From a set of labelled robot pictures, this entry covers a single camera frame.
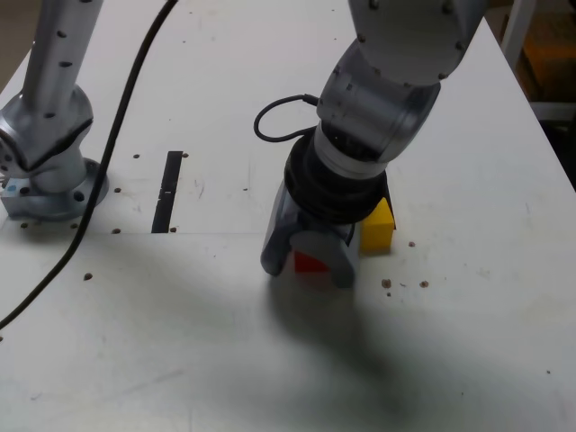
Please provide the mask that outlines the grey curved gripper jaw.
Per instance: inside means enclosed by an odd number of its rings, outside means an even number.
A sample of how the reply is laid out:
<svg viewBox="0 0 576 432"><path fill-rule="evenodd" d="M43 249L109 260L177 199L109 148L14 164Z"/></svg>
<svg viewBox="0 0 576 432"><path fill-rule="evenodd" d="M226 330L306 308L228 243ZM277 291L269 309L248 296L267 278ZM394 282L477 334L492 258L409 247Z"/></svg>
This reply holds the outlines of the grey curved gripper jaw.
<svg viewBox="0 0 576 432"><path fill-rule="evenodd" d="M274 199L270 221L260 256L260 264L269 275L280 275L292 250L291 236L300 228L300 208L293 201L284 182Z"/></svg>
<svg viewBox="0 0 576 432"><path fill-rule="evenodd" d="M338 288L352 288L359 262L356 225L319 225L290 238L297 274L329 274Z"/></svg>

